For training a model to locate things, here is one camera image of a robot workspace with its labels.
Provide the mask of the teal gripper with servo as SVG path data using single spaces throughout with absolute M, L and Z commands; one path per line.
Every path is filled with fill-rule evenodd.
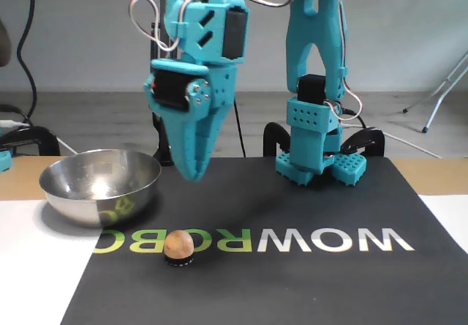
M 151 61 L 151 74 L 144 86 L 148 102 L 151 110 L 162 117 L 173 162 L 189 181 L 198 180 L 206 172 L 234 103 L 237 74 L 234 64 L 196 64 L 180 59 Z

